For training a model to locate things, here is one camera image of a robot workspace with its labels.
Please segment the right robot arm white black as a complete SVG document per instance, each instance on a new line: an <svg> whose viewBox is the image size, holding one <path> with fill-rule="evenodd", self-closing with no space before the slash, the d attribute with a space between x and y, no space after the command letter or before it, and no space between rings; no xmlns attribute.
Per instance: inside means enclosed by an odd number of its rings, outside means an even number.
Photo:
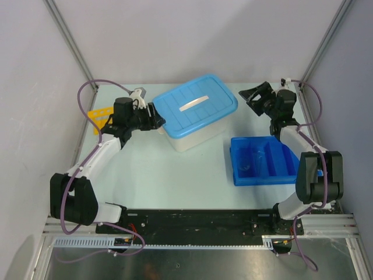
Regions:
<svg viewBox="0 0 373 280"><path fill-rule="evenodd" d="M343 157L307 136L294 118L297 95L285 81L274 90L264 82L239 95L258 116L270 118L270 135L231 140L234 184L295 185L295 192L270 210L269 228L282 234L313 209L343 196Z"/></svg>

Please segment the white plastic tub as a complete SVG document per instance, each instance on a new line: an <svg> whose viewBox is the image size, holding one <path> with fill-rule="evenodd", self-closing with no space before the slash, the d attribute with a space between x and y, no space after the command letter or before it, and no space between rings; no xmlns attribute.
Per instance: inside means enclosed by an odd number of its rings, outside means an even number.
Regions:
<svg viewBox="0 0 373 280"><path fill-rule="evenodd" d="M161 134L166 136L177 152L185 152L221 134L234 113L208 115L202 110L196 110L181 114L180 120L174 114L163 114L166 123L161 127Z"/></svg>

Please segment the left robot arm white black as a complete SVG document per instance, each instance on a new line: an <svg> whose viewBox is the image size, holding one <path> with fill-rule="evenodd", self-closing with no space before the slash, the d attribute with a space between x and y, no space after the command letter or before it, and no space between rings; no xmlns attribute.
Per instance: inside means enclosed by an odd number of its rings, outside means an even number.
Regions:
<svg viewBox="0 0 373 280"><path fill-rule="evenodd" d="M122 206L101 202L94 185L110 160L130 140L133 131L159 129L165 119L153 103L144 103L140 97L120 97L114 102L113 112L100 129L98 144L87 158L66 173L55 173L50 180L50 214L60 221L89 226L108 222L116 233L129 226L122 215Z"/></svg>

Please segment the blue plastic lid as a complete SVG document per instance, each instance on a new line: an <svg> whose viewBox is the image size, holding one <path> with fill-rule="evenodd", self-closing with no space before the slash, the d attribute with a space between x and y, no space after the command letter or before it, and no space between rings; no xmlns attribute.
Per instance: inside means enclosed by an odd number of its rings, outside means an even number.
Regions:
<svg viewBox="0 0 373 280"><path fill-rule="evenodd" d="M207 74L181 84L153 99L165 119L167 135L181 139L232 114L237 98L216 75Z"/></svg>

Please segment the clear watch glass dish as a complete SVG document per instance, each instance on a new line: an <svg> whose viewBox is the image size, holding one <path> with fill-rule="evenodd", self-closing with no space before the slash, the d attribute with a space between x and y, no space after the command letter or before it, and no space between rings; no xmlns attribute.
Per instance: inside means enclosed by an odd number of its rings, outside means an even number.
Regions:
<svg viewBox="0 0 373 280"><path fill-rule="evenodd" d="M251 169L251 160L246 152L237 154L237 169L240 172L248 172Z"/></svg>

